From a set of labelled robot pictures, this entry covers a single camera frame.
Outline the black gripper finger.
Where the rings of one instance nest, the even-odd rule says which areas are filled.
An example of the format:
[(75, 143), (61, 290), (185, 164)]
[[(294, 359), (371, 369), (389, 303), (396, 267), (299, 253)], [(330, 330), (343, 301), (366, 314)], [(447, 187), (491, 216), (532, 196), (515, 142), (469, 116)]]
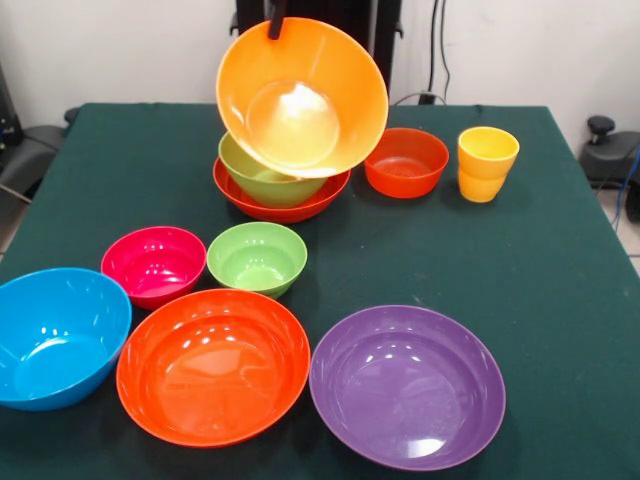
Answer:
[(278, 39), (280, 37), (284, 18), (286, 16), (286, 0), (269, 0), (269, 29), (268, 38)]

